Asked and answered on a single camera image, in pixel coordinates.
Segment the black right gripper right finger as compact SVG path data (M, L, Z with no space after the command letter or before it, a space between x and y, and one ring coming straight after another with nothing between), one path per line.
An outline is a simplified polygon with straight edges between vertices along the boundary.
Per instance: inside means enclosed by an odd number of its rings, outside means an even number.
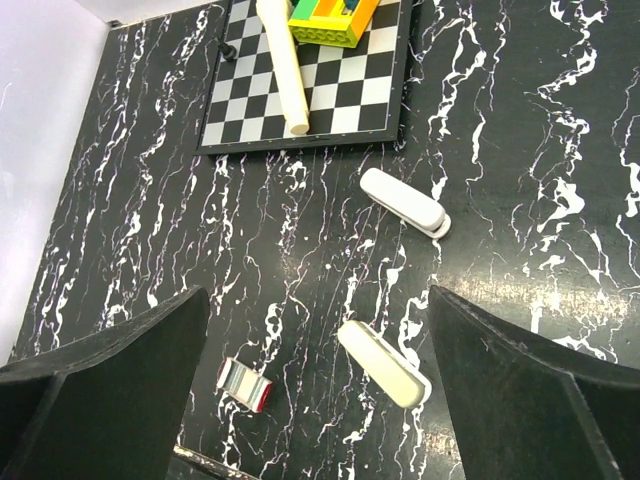
M638 370L440 286L429 290L428 322L466 478L638 478Z

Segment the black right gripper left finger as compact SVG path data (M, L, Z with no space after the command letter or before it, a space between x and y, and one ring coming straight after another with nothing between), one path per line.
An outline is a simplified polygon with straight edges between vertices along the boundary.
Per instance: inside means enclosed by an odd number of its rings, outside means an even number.
M208 293L193 287L3 366L2 478L164 478L208 320Z

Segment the red white staple box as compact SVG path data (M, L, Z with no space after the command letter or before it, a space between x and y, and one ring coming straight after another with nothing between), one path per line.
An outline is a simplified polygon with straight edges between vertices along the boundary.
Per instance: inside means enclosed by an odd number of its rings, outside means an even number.
M264 410L273 383L233 357L222 363L216 386L254 413Z

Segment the cream white stapler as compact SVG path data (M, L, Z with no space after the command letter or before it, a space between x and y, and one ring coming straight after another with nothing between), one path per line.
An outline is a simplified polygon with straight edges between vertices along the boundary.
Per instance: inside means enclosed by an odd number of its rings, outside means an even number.
M338 329L337 339L399 407L416 408L431 396L430 380L368 324L349 320Z

